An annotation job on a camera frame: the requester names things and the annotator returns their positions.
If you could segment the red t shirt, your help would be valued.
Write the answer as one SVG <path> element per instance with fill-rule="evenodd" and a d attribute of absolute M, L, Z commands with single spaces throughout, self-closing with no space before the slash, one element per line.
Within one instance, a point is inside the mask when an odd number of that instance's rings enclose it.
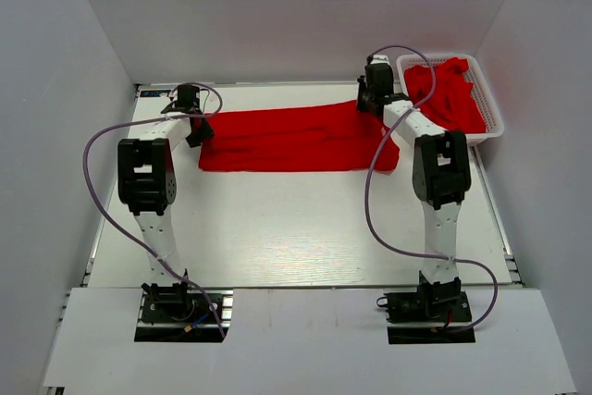
<path fill-rule="evenodd" d="M 336 172 L 368 169 L 388 127 L 348 101 L 220 113 L 201 150 L 206 172 Z"/>

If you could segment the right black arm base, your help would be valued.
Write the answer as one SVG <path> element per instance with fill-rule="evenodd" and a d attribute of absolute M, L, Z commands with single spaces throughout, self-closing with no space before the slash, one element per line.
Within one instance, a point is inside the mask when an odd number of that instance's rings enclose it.
<path fill-rule="evenodd" d="M 421 279 L 416 290 L 385 293 L 376 306 L 386 312 L 390 345 L 475 342 L 468 297 L 458 278 L 444 284 Z"/>

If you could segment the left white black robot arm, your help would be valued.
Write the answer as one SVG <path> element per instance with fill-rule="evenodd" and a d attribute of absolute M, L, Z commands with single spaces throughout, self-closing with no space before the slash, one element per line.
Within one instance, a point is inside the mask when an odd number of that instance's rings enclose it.
<path fill-rule="evenodd" d="M 169 95 L 165 119 L 151 124 L 138 138 L 117 146 L 117 192 L 138 224 L 147 253 L 151 281 L 166 285 L 172 277 L 162 266 L 180 271 L 172 227 L 172 204 L 177 196 L 173 151 L 186 142 L 191 148 L 213 139 L 215 132 L 203 117 L 201 93 L 195 83 L 183 83 Z"/>

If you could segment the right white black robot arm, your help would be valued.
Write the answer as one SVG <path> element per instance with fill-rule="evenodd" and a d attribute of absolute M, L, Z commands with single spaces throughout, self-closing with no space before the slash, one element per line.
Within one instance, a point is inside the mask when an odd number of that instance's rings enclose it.
<path fill-rule="evenodd" d="M 465 134 L 445 130 L 394 92 L 394 73 L 386 56 L 370 56 L 358 78 L 356 109 L 377 117 L 413 148 L 413 191 L 422 203 L 425 248 L 420 281 L 451 283 L 458 277 L 457 222 L 471 170 Z"/>

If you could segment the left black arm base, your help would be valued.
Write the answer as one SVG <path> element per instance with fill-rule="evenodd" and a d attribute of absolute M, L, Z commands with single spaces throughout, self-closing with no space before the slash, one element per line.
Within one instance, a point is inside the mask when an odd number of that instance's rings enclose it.
<path fill-rule="evenodd" d="M 139 343 L 221 343 L 233 305 L 230 290 L 201 293 L 186 283 L 142 284 L 134 340 Z"/>

